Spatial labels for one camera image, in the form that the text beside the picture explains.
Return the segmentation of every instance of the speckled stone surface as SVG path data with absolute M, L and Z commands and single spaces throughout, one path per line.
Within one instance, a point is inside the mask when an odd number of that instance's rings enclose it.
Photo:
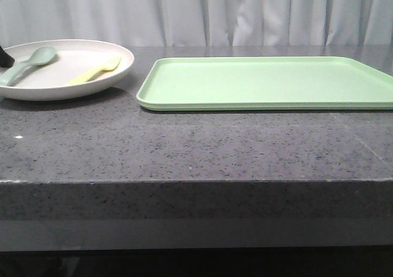
M 159 113 L 135 98 L 159 58 L 331 55 L 393 74 L 392 47 L 130 50 L 114 88 L 0 102 L 0 220 L 393 217 L 393 112 Z

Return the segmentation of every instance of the white curtain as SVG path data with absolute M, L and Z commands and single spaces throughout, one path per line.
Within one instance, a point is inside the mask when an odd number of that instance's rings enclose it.
M 0 0 L 3 47 L 390 44 L 393 0 Z

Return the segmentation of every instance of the gray-green spoon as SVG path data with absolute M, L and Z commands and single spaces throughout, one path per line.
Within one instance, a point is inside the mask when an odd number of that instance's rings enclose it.
M 30 58 L 26 61 L 22 61 L 14 64 L 13 67 L 9 68 L 0 76 L 0 85 L 12 86 L 16 76 L 22 72 L 28 66 L 40 66 L 45 65 L 52 61 L 56 56 L 56 49 L 51 45 L 43 45 L 31 54 Z

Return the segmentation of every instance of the tray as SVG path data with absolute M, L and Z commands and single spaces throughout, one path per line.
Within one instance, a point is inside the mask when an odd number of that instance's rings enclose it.
M 136 97 L 155 111 L 393 109 L 393 77 L 342 57 L 165 58 Z

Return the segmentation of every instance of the plate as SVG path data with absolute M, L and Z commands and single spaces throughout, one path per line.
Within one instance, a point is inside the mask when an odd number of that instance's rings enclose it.
M 157 111 L 393 109 L 393 77 L 343 57 L 166 58 L 136 97 Z
M 32 42 L 4 49 L 15 61 L 27 60 L 43 45 L 57 49 L 53 62 L 40 68 L 30 67 L 18 77 L 13 87 L 0 85 L 0 96 L 27 101 L 51 101 L 77 98 L 105 90 L 120 81 L 130 70 L 134 55 L 124 47 L 109 42 L 83 39 L 60 39 Z M 114 55 L 122 57 L 119 66 L 96 79 L 77 85 L 65 85 L 78 75 L 105 62 Z

